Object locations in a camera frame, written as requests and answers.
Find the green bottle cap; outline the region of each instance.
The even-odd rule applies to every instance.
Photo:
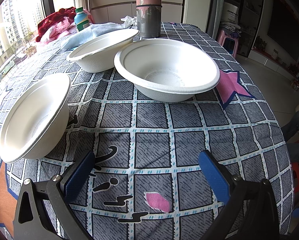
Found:
[[[80,8],[75,9],[75,12],[76,12],[76,13],[81,12],[81,11],[83,11],[83,7],[80,7]]]

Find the pink stool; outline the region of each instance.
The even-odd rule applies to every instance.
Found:
[[[217,33],[217,42],[227,50],[234,58],[238,48],[238,38],[232,38],[226,35],[224,30],[220,29]]]

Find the table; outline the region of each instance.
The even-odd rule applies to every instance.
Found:
[[[239,73],[239,82],[255,98],[234,95],[225,110],[216,89],[180,103],[157,102],[114,68],[87,73],[66,60],[69,52],[59,49],[59,41],[48,44],[7,77],[0,95],[0,127],[22,92],[42,77],[59,72],[72,80],[71,125],[40,160],[4,164],[0,158],[0,228],[6,235],[8,231],[13,234],[11,221],[24,179],[49,180],[83,152],[92,150],[102,156],[110,152],[109,146],[117,147],[116,155],[100,163],[101,170],[93,169],[70,205],[95,239],[199,239],[223,205],[198,166],[198,153],[203,149],[210,150],[232,174],[251,181],[268,178],[281,234],[287,232],[294,197],[291,164],[281,130],[259,89],[235,59],[199,28],[162,23],[161,37],[206,51],[221,71]],[[99,190],[107,181],[110,187]],[[64,235],[51,205],[48,201],[45,205],[56,231]],[[131,215],[137,212],[148,214],[133,220]],[[245,212],[246,203],[230,235]],[[130,220],[119,222],[118,218]]]

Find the red cloth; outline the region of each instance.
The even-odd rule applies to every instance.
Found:
[[[76,13],[75,13],[75,7],[71,8],[61,8],[58,12],[54,12],[50,15],[48,15],[45,19],[43,19],[38,25],[38,36],[36,37],[36,42],[40,42],[42,36],[46,33],[46,31],[53,26],[56,23],[59,23],[64,20],[64,16],[69,17],[70,19],[74,19]]]

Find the tissue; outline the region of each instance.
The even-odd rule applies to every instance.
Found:
[[[128,28],[129,26],[133,26],[132,28],[136,29],[137,28],[137,17],[130,17],[126,16],[125,18],[122,18],[121,21],[124,23],[121,24],[123,28]]]

